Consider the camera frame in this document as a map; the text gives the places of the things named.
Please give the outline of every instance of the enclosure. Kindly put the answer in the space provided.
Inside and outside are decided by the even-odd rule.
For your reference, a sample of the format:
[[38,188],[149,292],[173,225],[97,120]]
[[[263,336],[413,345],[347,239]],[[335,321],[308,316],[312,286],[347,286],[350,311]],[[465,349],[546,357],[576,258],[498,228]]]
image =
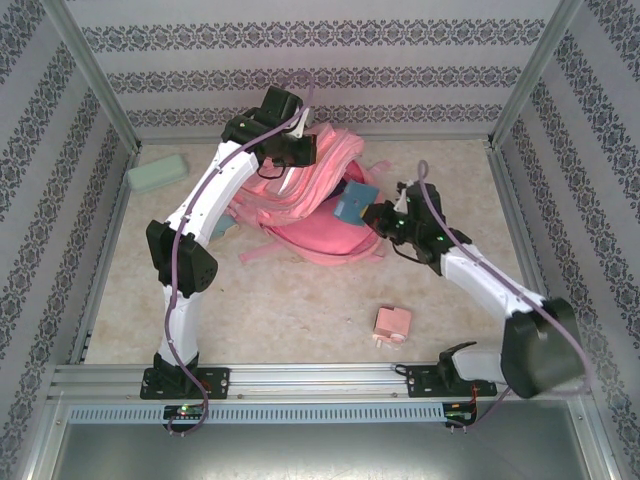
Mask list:
[[[0,478],[640,478],[638,7],[4,0]],[[169,437],[180,402],[139,396],[165,308],[145,228],[225,123],[296,71],[315,79],[315,123],[364,138],[364,166],[390,162],[386,198],[427,160],[449,225],[570,302],[591,394],[509,397],[452,434],[443,404],[468,396],[416,398],[394,367],[500,344],[499,322],[388,243],[375,263],[245,264],[268,240],[242,225],[207,247],[219,273],[198,327],[226,399]],[[129,169],[173,154],[186,179],[131,193]],[[406,343],[376,346],[383,305],[412,311]]]

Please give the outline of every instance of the beige floor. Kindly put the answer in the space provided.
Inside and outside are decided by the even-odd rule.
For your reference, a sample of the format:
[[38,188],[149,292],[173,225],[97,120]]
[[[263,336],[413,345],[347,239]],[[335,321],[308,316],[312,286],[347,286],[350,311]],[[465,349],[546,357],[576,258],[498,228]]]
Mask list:
[[[145,239],[151,219],[163,221],[194,186],[215,153],[210,145],[145,146],[141,163],[180,153],[191,175],[129,199],[87,363],[148,364],[162,336],[163,297]],[[393,198],[398,180],[416,178],[426,159],[442,194],[448,223],[469,235],[506,273],[520,273],[480,141],[369,142],[363,163],[394,162],[382,177]],[[200,320],[204,363],[432,361],[465,340],[498,340],[500,327],[455,285],[428,267],[396,256],[383,262],[319,267],[283,251],[243,266],[237,255],[262,245],[243,227],[209,246],[219,262]],[[376,348],[372,326],[382,304],[413,311],[409,340]]]

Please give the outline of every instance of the pink backpack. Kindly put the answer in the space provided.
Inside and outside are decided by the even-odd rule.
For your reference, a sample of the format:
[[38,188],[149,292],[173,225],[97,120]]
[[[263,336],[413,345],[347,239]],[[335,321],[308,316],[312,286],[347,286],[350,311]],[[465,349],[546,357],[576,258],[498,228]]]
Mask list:
[[[357,158],[364,141],[348,130],[334,130],[331,125],[322,124],[309,133],[318,136],[315,165],[290,168],[277,180],[253,175],[231,201],[229,213],[275,240],[240,255],[240,259],[247,262],[287,247],[319,265],[380,260],[382,239],[373,230],[347,224],[333,215],[340,197],[334,190],[341,180],[342,185],[354,180],[377,186],[373,175],[388,169],[389,163],[381,162],[371,170],[362,167]],[[279,173],[280,168],[273,167],[269,160],[260,170],[264,177]]]

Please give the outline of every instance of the gray wall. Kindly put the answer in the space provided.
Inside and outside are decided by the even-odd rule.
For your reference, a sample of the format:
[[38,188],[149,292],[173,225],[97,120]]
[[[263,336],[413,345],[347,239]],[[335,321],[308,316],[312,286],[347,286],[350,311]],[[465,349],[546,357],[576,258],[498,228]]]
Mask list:
[[[360,133],[488,134],[558,0],[77,0],[138,135],[213,136],[315,75],[316,118]],[[305,83],[294,81],[303,94]]]
[[66,363],[128,153],[41,5],[0,2],[0,479]]
[[502,145],[546,285],[578,314],[623,478],[640,478],[639,7],[585,2]]

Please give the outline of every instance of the pink small box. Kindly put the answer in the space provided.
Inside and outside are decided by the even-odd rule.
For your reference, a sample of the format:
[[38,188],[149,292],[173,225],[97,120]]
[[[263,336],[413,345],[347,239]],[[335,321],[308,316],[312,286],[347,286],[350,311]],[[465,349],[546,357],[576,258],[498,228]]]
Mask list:
[[411,312],[397,307],[380,307],[374,335],[378,339],[393,343],[404,343],[409,336],[411,326]]

